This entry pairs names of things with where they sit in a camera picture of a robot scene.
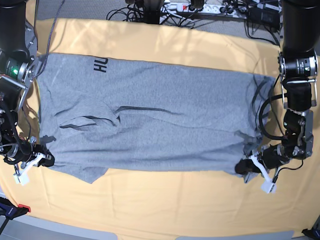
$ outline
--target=wire bundle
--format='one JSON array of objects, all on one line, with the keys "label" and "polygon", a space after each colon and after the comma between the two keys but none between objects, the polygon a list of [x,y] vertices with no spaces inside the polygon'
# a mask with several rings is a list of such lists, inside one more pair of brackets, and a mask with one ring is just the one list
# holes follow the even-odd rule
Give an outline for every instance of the wire bundle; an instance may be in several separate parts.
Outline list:
[{"label": "wire bundle", "polygon": [[[265,0],[265,1],[261,1],[260,4],[274,3],[274,2],[278,2],[278,0]],[[190,27],[190,25],[192,24],[193,26],[191,26],[190,28],[196,29],[196,28],[202,27],[204,25],[208,25],[208,24],[214,23],[215,20],[195,26],[196,23],[199,23],[199,22],[202,22],[202,21],[205,21],[205,20],[210,20],[210,19],[215,18],[215,17],[217,17],[219,15],[227,15],[228,13],[231,13],[232,11],[237,11],[238,13],[244,14],[244,15],[246,15],[248,17],[248,8],[249,7],[256,7],[258,5],[258,3],[256,3],[256,2],[255,3],[247,3],[246,0],[223,0],[222,4],[225,5],[225,8],[222,9],[222,12],[220,14],[215,14],[215,15],[211,15],[211,16],[208,16],[208,17],[204,17],[202,19],[195,20],[192,23],[188,22],[188,23],[182,25],[181,27]],[[274,35],[274,33],[272,32],[272,29],[267,29],[266,28],[266,30],[268,32],[270,32],[270,34],[272,35],[272,37],[275,40],[275,42],[270,41],[269,39],[265,39],[265,38],[253,37],[249,33],[249,20],[248,19],[245,20],[244,23],[247,25],[247,26],[245,25],[246,26],[245,31],[246,31],[246,35],[248,36],[248,38],[264,40],[264,41],[268,41],[268,42],[270,42],[270,43],[272,43],[274,45],[278,45],[279,41],[276,38],[276,36]]]},{"label": "wire bundle", "polygon": [[167,9],[167,6],[166,5],[164,5],[163,6],[163,10],[165,11],[165,19],[160,23],[160,25],[164,25],[164,24],[166,24],[166,25],[169,25],[169,26],[175,26],[175,27],[179,27],[179,28],[181,28],[181,27],[185,27],[184,25],[182,26],[182,24],[184,23],[184,22],[186,22],[186,21],[188,21],[188,23],[189,24],[192,24],[194,21],[193,20],[191,20],[191,18],[197,13],[197,12],[199,12],[199,9],[196,9],[191,15],[189,15],[188,17],[183,17],[183,16],[180,16],[180,15],[178,15],[178,14],[176,14],[175,12],[173,12],[173,11],[170,11],[170,10],[168,10]]},{"label": "wire bundle", "polygon": [[143,22],[144,11],[140,10],[138,5],[135,3],[133,6],[127,5],[126,7],[122,7],[120,9],[111,10],[106,15],[106,20],[110,21],[116,15],[124,15],[125,19],[123,22]]},{"label": "wire bundle", "polygon": [[[274,41],[266,39],[266,38],[254,37],[253,34],[250,34],[250,31],[249,31],[250,16],[249,16],[248,9],[249,9],[249,6],[252,4],[248,4],[244,0],[223,0],[222,3],[226,5],[225,12],[229,12],[229,11],[233,12],[234,10],[236,10],[240,14],[243,14],[246,16],[246,19],[244,21],[244,30],[245,30],[245,34],[248,38],[255,39],[255,40],[263,40],[263,41],[267,41],[273,45],[280,46],[280,42],[277,39],[277,37],[275,36],[273,29],[271,27],[268,28],[266,25],[263,25],[264,29],[271,34]],[[252,33],[253,33],[253,29],[254,29],[254,22],[251,21],[251,32]]]}]

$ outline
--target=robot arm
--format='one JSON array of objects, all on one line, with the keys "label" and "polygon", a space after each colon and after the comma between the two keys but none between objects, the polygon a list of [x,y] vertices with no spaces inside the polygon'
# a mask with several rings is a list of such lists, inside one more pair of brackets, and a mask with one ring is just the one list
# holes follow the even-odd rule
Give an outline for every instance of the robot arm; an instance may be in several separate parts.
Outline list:
[{"label": "robot arm", "polygon": [[[45,147],[20,139],[15,124],[38,64],[35,30],[26,21],[27,1],[0,0],[0,154],[15,168],[19,162],[38,161],[39,154],[43,154],[45,160],[37,165],[49,167],[54,164],[54,157]],[[318,59],[314,47],[320,36],[320,2],[282,0],[282,11],[284,43],[278,59],[282,94],[268,99],[259,114],[262,133],[281,143],[241,160],[235,171],[242,175],[265,173],[267,177],[270,169],[278,169],[293,158],[303,161],[312,155],[313,112],[310,108],[317,104]],[[26,29],[34,33],[28,44]],[[264,109],[277,99],[282,99],[286,109],[285,136],[268,134],[262,122]],[[270,181],[269,192],[275,180]]]},{"label": "robot arm", "polygon": [[[262,148],[261,152],[252,152],[235,167],[235,171],[244,175],[245,179],[251,173],[262,173],[266,178],[262,189],[267,193],[275,191],[279,172],[276,171],[274,178],[270,179],[266,171],[278,169],[291,159],[303,161],[310,157],[314,143],[313,112],[310,108],[317,105],[318,58],[314,47],[320,37],[320,2],[282,0],[282,13],[284,39],[278,58],[282,94],[268,99],[259,113],[259,125],[263,135],[281,143]],[[266,106],[277,99],[282,99],[286,109],[283,120],[286,129],[284,136],[267,133],[262,121]]]},{"label": "robot arm", "polygon": [[26,3],[0,0],[0,155],[14,165],[14,178],[22,185],[29,181],[26,172],[31,166],[50,167],[55,162],[45,146],[36,144],[35,137],[22,139],[16,130],[18,111],[23,108],[38,65],[37,38],[26,21]]}]

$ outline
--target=white power strip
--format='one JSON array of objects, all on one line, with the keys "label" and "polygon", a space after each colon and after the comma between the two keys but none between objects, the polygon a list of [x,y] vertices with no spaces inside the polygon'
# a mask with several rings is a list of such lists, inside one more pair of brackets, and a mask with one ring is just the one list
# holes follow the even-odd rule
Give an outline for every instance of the white power strip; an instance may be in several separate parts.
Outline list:
[{"label": "white power strip", "polygon": [[[169,2],[166,1],[164,6],[167,10],[175,11],[178,15],[184,14],[192,14],[196,11],[196,9],[189,7],[188,3],[178,3],[178,2]],[[198,9],[198,12],[195,14],[195,17],[205,17],[210,15],[217,15],[220,17],[229,17],[229,18],[237,18],[237,19],[246,19],[246,15],[240,14],[238,11],[233,11],[231,13],[221,12],[221,9],[224,8],[223,5],[213,5],[213,4],[205,4],[201,10]]]}]

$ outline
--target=black cable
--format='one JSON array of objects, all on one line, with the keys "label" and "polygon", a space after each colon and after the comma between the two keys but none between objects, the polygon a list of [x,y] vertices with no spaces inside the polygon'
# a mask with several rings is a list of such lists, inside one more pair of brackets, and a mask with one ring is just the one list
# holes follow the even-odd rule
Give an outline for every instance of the black cable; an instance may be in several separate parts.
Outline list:
[{"label": "black cable", "polygon": [[243,7],[248,7],[247,3],[243,2],[243,1],[239,1],[239,0],[224,0],[223,3],[226,5],[224,7],[224,11],[223,11],[223,13],[225,13],[226,15],[229,12],[232,13],[233,11],[237,11],[240,14],[244,14],[240,10]]},{"label": "black cable", "polygon": [[278,180],[278,177],[279,177],[279,173],[282,171],[282,170],[291,170],[291,171],[295,171],[295,170],[298,170],[300,168],[302,168],[304,165],[304,160],[301,160],[301,165],[298,166],[297,168],[290,168],[290,167],[283,167],[283,168],[280,168],[279,171],[277,171],[276,175],[274,176],[274,178],[272,179],[272,182],[273,183],[276,183],[276,181]]},{"label": "black cable", "polygon": [[[270,91],[269,91],[269,100],[271,99],[271,97],[272,97],[273,94],[274,94],[274,90],[275,90],[275,87],[276,87],[276,85],[277,85],[277,82],[278,82],[279,78],[280,78],[280,74],[279,74],[278,77],[276,78],[276,80],[275,80],[275,82],[274,82],[274,85],[273,85],[273,88],[271,88]],[[278,127],[279,127],[279,129],[280,129],[280,131],[281,131],[281,133],[282,133],[282,136],[284,136],[285,134],[284,134],[284,132],[283,132],[283,130],[282,130],[282,128],[281,128],[280,121],[279,121],[279,119],[278,119],[278,116],[277,116],[277,114],[276,114],[276,111],[275,111],[274,108],[273,108],[272,102],[270,103],[270,106],[271,106],[272,113],[273,113],[273,115],[274,115],[274,117],[275,117],[276,123],[277,123],[277,125],[278,125]]]},{"label": "black cable", "polygon": [[185,18],[183,19],[183,21],[179,24],[179,26],[178,26],[178,27],[180,27],[180,28],[181,28],[182,23],[183,23],[184,21],[186,21],[186,20],[188,20],[188,19],[192,18],[192,17],[193,17],[197,12],[199,12],[199,9],[195,10],[195,11],[194,11],[194,13],[192,13],[190,16],[185,17]]},{"label": "black cable", "polygon": [[18,144],[20,151],[22,152],[23,155],[30,155],[31,154],[31,148],[28,147],[27,145],[22,143],[22,140],[19,138],[16,126],[15,126],[15,121],[11,115],[11,112],[7,106],[7,104],[5,103],[5,101],[0,100],[0,108],[3,109],[6,113],[6,116],[8,118],[10,127],[13,131],[13,137],[16,140],[16,143]]},{"label": "black cable", "polygon": [[27,114],[26,114],[26,112],[25,112],[25,110],[24,110],[24,107],[22,107],[21,109],[22,109],[23,115],[24,115],[24,117],[25,117],[25,120],[26,120],[26,122],[27,122],[28,125],[29,125],[29,134],[28,134],[28,138],[27,138],[27,141],[29,141],[29,140],[30,140],[30,136],[31,136],[31,124],[30,124],[30,122],[29,122],[29,119],[27,118]]},{"label": "black cable", "polygon": [[110,21],[112,17],[117,14],[122,14],[125,16],[125,19],[122,20],[123,22],[139,22],[144,16],[143,11],[138,8],[137,4],[134,4],[133,7],[131,7],[131,5],[129,4],[126,7],[113,9],[108,12],[108,14],[106,15],[106,20]]},{"label": "black cable", "polygon": [[177,27],[181,27],[181,18],[179,19],[179,22],[178,22],[178,25],[177,25]]},{"label": "black cable", "polygon": [[170,18],[170,15],[168,15],[168,16],[160,23],[160,25],[165,24],[165,23],[169,20],[169,18]]},{"label": "black cable", "polygon": [[[262,1],[262,2],[260,2],[260,4],[267,4],[267,3],[274,3],[274,2],[278,2],[279,0],[267,0],[267,1]],[[249,6],[254,6],[254,5],[257,5],[258,3],[250,3],[250,4],[248,4],[247,6],[249,7]],[[240,7],[238,7],[238,8],[235,8],[234,10],[240,10],[240,9],[242,9],[243,8],[243,6],[240,6]],[[194,21],[194,22],[188,22],[188,23],[186,23],[184,26],[182,26],[182,27],[186,27],[187,25],[189,25],[189,24],[191,24],[191,23],[198,23],[198,22],[200,22],[200,21],[204,21],[204,20],[208,20],[208,19],[211,19],[211,18],[215,18],[215,17],[217,17],[217,16],[219,16],[219,15],[221,15],[222,13],[220,13],[220,14],[215,14],[215,15],[212,15],[212,16],[208,16],[208,17],[205,17],[205,18],[202,18],[202,19],[199,19],[199,20],[196,20],[196,21]]]},{"label": "black cable", "polygon": [[108,14],[106,15],[106,20],[110,20],[114,15],[116,15],[116,14],[123,14],[123,15],[127,15],[124,11],[122,11],[123,9],[126,9],[127,7],[123,7],[123,8],[120,8],[120,9],[118,9],[118,10],[111,10],[110,12],[108,12]]},{"label": "black cable", "polygon": [[21,162],[21,158],[11,161],[11,160],[9,160],[8,156],[5,155],[4,158],[3,158],[3,161],[4,161],[6,164],[9,164],[9,165],[16,165],[16,164],[18,164],[18,163]]},{"label": "black cable", "polygon": [[271,36],[273,37],[276,45],[280,47],[280,42],[279,42],[279,40],[277,39],[276,35],[272,32],[272,30],[271,30],[271,29],[268,29],[266,25],[263,25],[263,27],[265,28],[265,30],[267,30],[267,31],[271,34]]},{"label": "black cable", "polygon": [[245,34],[247,35],[248,38],[250,39],[254,39],[254,40],[263,40],[263,41],[267,41],[273,45],[276,45],[277,44],[269,39],[266,39],[266,38],[261,38],[261,37],[254,37],[252,35],[250,35],[250,31],[249,31],[249,19],[247,18],[246,20],[244,20],[244,30],[245,30]]},{"label": "black cable", "polygon": [[168,13],[168,15],[170,16],[170,19],[174,22],[175,26],[178,27],[178,23],[174,20],[174,18],[171,16],[171,13],[168,12],[167,7],[164,5],[164,9],[165,11]]},{"label": "black cable", "polygon": [[272,96],[270,98],[268,98],[261,106],[261,109],[260,109],[260,112],[259,112],[259,126],[260,126],[260,130],[262,132],[262,134],[264,136],[266,136],[268,139],[271,139],[271,140],[277,140],[277,141],[282,141],[282,140],[286,140],[287,137],[286,136],[274,136],[274,135],[271,135],[267,132],[267,130],[265,129],[265,126],[264,126],[264,122],[263,122],[263,116],[264,116],[264,111],[267,107],[268,104],[272,103],[274,100],[277,100],[277,99],[281,99],[282,98],[282,94],[279,94],[279,95],[275,95],[275,96]]},{"label": "black cable", "polygon": [[57,19],[58,19],[58,17],[59,17],[61,8],[62,8],[62,6],[64,5],[65,1],[66,1],[66,0],[62,0],[62,2],[60,3],[60,6],[59,6],[59,8],[58,8],[58,11],[56,12],[56,15],[55,15],[55,17],[54,17],[53,24],[52,24],[52,27],[51,27],[51,31],[50,31],[50,34],[49,34],[49,38],[48,38],[48,44],[47,44],[47,46],[46,46],[45,59],[44,59],[44,63],[43,63],[42,69],[41,69],[41,71],[40,71],[37,75],[33,76],[33,78],[39,77],[39,76],[45,71],[45,69],[46,69],[47,62],[48,62],[48,57],[49,57],[51,37],[52,37],[52,34],[53,34],[53,32],[54,32],[55,25],[56,25]]}]

